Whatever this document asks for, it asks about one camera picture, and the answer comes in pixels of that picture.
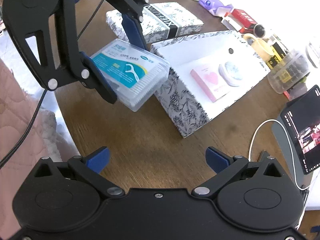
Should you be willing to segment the tablet with grey cover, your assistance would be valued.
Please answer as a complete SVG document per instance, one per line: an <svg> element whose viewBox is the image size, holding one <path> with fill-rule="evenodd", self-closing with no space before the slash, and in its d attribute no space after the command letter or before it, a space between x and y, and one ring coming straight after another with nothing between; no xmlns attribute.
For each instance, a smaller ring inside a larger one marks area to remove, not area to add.
<svg viewBox="0 0 320 240"><path fill-rule="evenodd" d="M272 132L276 137L292 178L299 187L310 185L312 173L319 168L319 86L289 101L277 120L285 127L282 133L277 123Z"/></svg>

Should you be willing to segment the red and white carton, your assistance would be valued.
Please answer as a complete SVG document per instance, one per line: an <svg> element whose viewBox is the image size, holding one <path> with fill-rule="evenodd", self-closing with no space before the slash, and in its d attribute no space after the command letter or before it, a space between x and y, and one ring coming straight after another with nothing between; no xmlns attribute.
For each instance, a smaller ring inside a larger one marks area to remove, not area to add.
<svg viewBox="0 0 320 240"><path fill-rule="evenodd" d="M241 9L234 9L223 16L221 23L228 30L236 30L242 34L253 33L255 26L258 24L247 12Z"/></svg>

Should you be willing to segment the clear plastic water bottle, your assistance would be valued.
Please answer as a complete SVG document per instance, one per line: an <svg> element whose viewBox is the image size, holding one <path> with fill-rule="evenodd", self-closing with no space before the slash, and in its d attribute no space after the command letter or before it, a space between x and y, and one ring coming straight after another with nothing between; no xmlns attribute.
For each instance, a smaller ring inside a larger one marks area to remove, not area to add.
<svg viewBox="0 0 320 240"><path fill-rule="evenodd" d="M288 53L267 75L273 90L282 94L310 73L306 53L293 51Z"/></svg>

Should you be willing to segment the floral box lid XIEFURN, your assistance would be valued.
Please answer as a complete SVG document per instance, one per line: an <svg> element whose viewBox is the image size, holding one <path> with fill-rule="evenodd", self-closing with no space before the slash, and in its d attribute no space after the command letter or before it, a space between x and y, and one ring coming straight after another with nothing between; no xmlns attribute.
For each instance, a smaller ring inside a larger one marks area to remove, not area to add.
<svg viewBox="0 0 320 240"><path fill-rule="evenodd" d="M148 4L141 23L146 43L197 33L203 22L177 2Z"/></svg>

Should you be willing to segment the purple tissue pack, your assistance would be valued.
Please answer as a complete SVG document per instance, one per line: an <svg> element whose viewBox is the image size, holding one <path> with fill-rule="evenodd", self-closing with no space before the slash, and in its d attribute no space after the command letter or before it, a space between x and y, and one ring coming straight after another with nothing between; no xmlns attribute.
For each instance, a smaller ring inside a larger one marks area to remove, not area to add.
<svg viewBox="0 0 320 240"><path fill-rule="evenodd" d="M232 12L232 4L224 5L220 0L199 0L199 4L213 16L224 17L227 12Z"/></svg>

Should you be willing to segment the yellow ceramic mug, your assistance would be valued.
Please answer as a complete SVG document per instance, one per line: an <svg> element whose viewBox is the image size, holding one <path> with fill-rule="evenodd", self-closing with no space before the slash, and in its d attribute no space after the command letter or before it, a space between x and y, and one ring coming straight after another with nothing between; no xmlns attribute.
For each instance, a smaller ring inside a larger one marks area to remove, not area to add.
<svg viewBox="0 0 320 240"><path fill-rule="evenodd" d="M242 37L251 45L263 61L267 62L274 55L271 47L263 39L255 37L252 34L244 34Z"/></svg>

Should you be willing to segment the pink heart cosmetic box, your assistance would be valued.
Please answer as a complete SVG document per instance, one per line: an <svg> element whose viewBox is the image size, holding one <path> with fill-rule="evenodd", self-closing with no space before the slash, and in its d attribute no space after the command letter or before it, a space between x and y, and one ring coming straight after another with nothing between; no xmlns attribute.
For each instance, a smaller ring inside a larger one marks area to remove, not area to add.
<svg viewBox="0 0 320 240"><path fill-rule="evenodd" d="M190 74L211 102L215 102L227 94L228 85L217 69L196 67L191 70Z"/></svg>

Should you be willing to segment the yellow black box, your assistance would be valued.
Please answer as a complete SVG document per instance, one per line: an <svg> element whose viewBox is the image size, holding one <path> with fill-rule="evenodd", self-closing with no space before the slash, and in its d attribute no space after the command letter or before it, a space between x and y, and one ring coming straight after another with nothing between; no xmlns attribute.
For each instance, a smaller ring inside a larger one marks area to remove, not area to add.
<svg viewBox="0 0 320 240"><path fill-rule="evenodd" d="M289 53L289 50L279 41L271 45L273 56L266 62L270 69L273 69Z"/></svg>

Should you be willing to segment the clear dental floss box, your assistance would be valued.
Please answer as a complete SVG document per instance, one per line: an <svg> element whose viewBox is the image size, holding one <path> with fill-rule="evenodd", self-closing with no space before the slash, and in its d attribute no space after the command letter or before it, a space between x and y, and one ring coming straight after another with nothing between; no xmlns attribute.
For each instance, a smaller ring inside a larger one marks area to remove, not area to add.
<svg viewBox="0 0 320 240"><path fill-rule="evenodd" d="M170 63L120 39L91 56L118 100L136 112L167 81Z"/></svg>

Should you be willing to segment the white round compact case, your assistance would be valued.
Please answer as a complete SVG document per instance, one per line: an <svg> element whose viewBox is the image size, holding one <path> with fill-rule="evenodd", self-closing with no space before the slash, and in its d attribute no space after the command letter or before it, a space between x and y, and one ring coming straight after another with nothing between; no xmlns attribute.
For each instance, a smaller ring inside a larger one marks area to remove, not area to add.
<svg viewBox="0 0 320 240"><path fill-rule="evenodd" d="M232 87L239 87L244 79L244 73L241 68L233 62L225 62L219 65L219 74L225 82Z"/></svg>

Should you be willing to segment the open floral white box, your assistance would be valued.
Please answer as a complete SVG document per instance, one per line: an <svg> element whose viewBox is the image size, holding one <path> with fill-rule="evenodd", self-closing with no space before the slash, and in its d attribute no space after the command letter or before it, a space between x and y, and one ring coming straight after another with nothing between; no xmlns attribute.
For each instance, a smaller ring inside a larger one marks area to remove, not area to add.
<svg viewBox="0 0 320 240"><path fill-rule="evenodd" d="M233 30L156 42L151 52L171 65L155 96L184 138L238 101L270 71Z"/></svg>

